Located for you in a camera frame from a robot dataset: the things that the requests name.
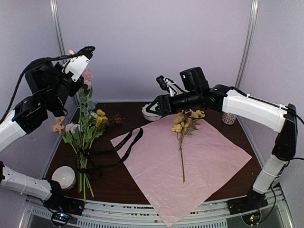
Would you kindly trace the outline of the scalloped white bowl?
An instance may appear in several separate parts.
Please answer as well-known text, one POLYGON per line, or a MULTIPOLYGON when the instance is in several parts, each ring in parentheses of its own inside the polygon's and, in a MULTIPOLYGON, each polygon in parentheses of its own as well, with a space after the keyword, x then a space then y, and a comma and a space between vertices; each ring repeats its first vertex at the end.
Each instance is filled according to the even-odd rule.
POLYGON ((162 116, 147 112, 146 108, 147 108, 149 105, 150 105, 150 103, 146 104, 146 105, 142 108, 142 115, 143 115, 143 117, 144 117, 146 120, 151 121, 151 122, 160 120, 160 119, 162 118, 162 116))

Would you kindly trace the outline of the pink wrapping paper sheet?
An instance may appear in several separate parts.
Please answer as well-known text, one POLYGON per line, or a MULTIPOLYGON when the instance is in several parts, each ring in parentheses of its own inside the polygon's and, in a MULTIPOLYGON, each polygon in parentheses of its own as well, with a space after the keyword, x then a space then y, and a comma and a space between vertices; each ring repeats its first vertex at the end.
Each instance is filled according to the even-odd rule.
POLYGON ((190 214, 223 187, 251 159, 205 120, 198 130, 185 136, 182 151, 185 183, 173 116, 142 127, 143 136, 135 144, 127 142, 118 155, 131 149, 124 162, 133 180, 168 227, 190 214))

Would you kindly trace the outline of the patterned mug orange inside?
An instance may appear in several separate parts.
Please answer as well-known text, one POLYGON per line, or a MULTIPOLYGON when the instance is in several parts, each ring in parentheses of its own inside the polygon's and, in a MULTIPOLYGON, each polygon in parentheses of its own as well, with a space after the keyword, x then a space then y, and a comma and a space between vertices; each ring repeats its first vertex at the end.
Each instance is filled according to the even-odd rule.
POLYGON ((223 113, 222 115, 222 122, 227 125, 233 125, 236 119, 237 119, 237 115, 235 114, 223 113))

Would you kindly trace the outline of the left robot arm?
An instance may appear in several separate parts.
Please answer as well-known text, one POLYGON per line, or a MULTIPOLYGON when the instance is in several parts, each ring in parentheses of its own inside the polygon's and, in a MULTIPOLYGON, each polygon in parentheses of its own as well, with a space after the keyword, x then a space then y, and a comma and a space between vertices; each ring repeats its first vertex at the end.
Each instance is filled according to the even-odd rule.
MULTIPOLYGON (((89 59, 73 57, 64 65, 52 60, 41 60, 30 65, 24 73, 32 92, 14 109, 5 114, 0 122, 0 149, 6 149, 17 139, 32 133, 48 118, 67 114, 64 105, 67 98, 74 96, 84 85, 82 73, 89 59)), ((0 165, 0 185, 9 190, 49 201, 58 211, 68 207, 60 184, 53 180, 39 180, 18 173, 3 163, 0 165)))

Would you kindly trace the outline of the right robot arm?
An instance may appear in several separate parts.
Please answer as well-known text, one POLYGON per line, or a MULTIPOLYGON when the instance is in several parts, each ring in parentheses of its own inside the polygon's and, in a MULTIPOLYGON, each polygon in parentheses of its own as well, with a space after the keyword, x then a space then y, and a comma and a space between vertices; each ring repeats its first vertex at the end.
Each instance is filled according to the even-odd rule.
POLYGON ((210 88, 201 67, 184 70, 180 76, 185 88, 180 94, 173 89, 176 84, 172 80, 164 76, 156 78, 160 88, 168 94, 160 95, 145 105, 142 108, 145 116, 153 114, 163 117, 194 107, 209 108, 244 117, 278 133, 272 154, 253 184, 254 192, 243 201, 246 209, 254 209, 262 201, 261 194, 266 193, 285 165, 295 156, 299 118, 296 107, 293 104, 273 104, 232 86, 216 85, 210 88))

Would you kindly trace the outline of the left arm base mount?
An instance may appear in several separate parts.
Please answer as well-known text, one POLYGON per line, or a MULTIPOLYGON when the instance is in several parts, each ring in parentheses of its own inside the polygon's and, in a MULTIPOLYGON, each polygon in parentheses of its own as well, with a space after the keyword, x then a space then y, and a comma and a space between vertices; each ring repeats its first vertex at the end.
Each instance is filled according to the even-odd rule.
POLYGON ((43 204, 46 208, 78 216, 82 215, 85 206, 85 202, 83 200, 67 197, 49 198, 44 201, 43 204))

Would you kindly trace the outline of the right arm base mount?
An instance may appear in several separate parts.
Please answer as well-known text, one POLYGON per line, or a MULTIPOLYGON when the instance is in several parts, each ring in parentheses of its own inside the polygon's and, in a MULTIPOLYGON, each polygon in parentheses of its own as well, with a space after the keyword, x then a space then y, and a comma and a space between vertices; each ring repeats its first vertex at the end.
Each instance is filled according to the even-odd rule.
POLYGON ((258 199, 257 197, 241 197, 230 199, 227 201, 227 206, 230 215, 245 213, 253 210, 258 210, 268 205, 265 197, 258 199))

